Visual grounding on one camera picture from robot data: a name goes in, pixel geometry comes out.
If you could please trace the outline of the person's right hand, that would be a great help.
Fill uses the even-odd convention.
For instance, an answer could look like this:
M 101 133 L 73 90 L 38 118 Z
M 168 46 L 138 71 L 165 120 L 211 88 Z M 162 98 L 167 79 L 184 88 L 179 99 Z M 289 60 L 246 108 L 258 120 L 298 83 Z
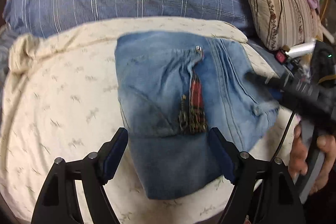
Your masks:
M 335 163 L 335 137 L 333 135 L 319 136 L 317 139 L 317 147 L 325 154 L 325 160 L 319 175 L 309 192 L 310 195 L 321 190 L 326 186 L 329 180 L 329 173 L 333 169 Z M 299 123 L 294 128 L 294 139 L 288 164 L 288 171 L 292 178 L 296 178 L 299 174 L 303 176 L 307 174 L 307 153 L 307 147 L 303 144 L 301 139 L 301 124 Z

